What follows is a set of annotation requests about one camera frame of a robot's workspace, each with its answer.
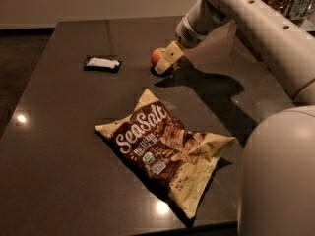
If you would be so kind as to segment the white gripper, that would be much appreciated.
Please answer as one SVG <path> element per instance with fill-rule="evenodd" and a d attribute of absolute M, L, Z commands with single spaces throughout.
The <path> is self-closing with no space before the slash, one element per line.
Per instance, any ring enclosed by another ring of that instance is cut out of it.
<path fill-rule="evenodd" d="M 197 33 L 191 27 L 187 16 L 184 16 L 178 23 L 175 29 L 175 35 L 181 44 L 178 41 L 172 41 L 165 48 L 163 56 L 154 66 L 155 72 L 159 75 L 164 74 L 177 62 L 177 60 L 184 54 L 184 48 L 195 48 L 206 39 L 204 35 Z"/>

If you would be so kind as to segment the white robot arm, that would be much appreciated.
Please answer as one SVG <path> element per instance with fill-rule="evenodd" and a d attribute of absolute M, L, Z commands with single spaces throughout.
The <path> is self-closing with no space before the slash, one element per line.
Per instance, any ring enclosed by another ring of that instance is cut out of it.
<path fill-rule="evenodd" d="M 238 236 L 315 236 L 315 40 L 262 0 L 199 0 L 176 37 L 209 61 L 199 44 L 226 20 L 264 62 L 238 73 L 258 122 L 240 167 Z"/>

